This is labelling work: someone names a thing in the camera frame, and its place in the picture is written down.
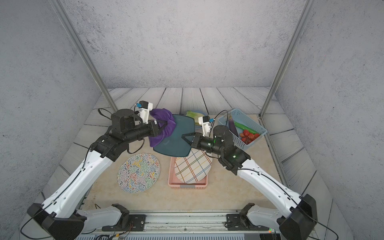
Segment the dark teal square plate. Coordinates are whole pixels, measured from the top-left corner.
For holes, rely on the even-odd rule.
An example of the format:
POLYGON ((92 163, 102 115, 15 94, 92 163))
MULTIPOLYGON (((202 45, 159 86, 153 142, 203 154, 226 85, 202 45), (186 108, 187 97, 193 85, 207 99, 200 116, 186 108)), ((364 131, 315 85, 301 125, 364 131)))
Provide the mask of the dark teal square plate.
POLYGON ((183 115, 173 115, 173 117, 177 124, 175 130, 153 149, 155 152, 169 157, 187 157, 192 147, 182 139, 182 135, 195 132, 194 119, 183 115))

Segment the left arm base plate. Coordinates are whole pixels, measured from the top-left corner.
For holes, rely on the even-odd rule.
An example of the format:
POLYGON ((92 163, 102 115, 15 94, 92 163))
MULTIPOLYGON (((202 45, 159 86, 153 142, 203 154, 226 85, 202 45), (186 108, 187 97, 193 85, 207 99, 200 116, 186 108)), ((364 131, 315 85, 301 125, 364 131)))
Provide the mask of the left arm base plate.
POLYGON ((142 232, 146 222, 146 215, 123 214, 113 226, 102 227, 103 232, 142 232))

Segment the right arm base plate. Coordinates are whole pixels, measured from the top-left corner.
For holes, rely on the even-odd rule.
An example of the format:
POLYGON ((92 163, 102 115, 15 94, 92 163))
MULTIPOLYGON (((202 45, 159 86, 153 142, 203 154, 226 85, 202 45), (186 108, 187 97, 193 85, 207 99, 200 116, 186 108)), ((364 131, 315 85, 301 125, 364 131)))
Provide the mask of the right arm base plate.
POLYGON ((227 214, 225 228, 229 231, 269 231, 270 229, 264 226, 253 225, 246 216, 240 214, 227 214))

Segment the colourful speckled round plate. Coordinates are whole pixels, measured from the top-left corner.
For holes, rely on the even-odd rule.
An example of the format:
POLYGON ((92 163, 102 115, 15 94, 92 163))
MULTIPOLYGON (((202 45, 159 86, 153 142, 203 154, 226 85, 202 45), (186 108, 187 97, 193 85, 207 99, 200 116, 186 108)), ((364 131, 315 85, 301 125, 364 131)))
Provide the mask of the colourful speckled round plate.
POLYGON ((137 154, 126 160, 119 168, 117 182, 127 193, 141 193, 151 188, 160 177, 161 165, 154 155, 137 154))

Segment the purple cloth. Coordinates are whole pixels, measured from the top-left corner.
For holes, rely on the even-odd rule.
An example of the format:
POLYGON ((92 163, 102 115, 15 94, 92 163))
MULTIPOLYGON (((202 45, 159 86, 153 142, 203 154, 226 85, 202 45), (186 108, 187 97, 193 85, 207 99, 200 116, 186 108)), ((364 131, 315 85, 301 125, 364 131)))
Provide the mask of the purple cloth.
POLYGON ((150 115, 157 120, 159 132, 156 137, 149 137, 150 147, 154 148, 161 143, 164 138, 169 137, 176 128, 176 121, 173 114, 167 109, 153 109, 150 115))

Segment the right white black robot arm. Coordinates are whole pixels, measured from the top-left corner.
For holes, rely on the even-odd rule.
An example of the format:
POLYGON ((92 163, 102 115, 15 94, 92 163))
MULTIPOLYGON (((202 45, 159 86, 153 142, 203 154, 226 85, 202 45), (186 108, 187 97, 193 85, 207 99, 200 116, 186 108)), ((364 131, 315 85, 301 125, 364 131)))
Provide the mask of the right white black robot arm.
POLYGON ((316 200, 310 195, 301 196, 267 174, 249 154, 235 146, 228 127, 216 126, 213 138, 188 133, 182 139, 194 149, 216 154, 226 170, 250 183, 276 207, 266 209, 249 203, 239 213, 238 224, 228 224, 228 228, 266 227, 278 230, 287 240, 306 240, 310 236, 318 220, 316 200))

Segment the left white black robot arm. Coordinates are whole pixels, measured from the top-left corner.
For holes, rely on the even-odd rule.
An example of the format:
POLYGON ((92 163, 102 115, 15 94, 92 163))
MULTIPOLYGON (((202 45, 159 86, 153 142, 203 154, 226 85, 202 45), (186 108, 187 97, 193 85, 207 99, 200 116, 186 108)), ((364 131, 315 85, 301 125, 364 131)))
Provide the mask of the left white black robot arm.
POLYGON ((73 174, 42 204, 34 203, 27 214, 55 240, 74 240, 78 235, 106 227, 115 231, 129 226, 129 210, 119 204, 83 211, 77 208, 97 178, 129 144, 158 136, 167 126, 164 120, 149 120, 150 110, 121 109, 111 114, 112 124, 92 143, 85 159, 73 174))

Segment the plaid striped round plate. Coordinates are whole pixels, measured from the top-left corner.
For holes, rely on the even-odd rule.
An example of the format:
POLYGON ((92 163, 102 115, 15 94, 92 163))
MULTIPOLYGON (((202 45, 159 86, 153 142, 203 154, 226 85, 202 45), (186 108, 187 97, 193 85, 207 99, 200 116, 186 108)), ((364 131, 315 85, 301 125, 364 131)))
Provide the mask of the plaid striped round plate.
POLYGON ((184 184, 195 184, 211 170, 213 159, 204 151, 191 150, 187 157, 176 158, 174 163, 175 176, 184 184))

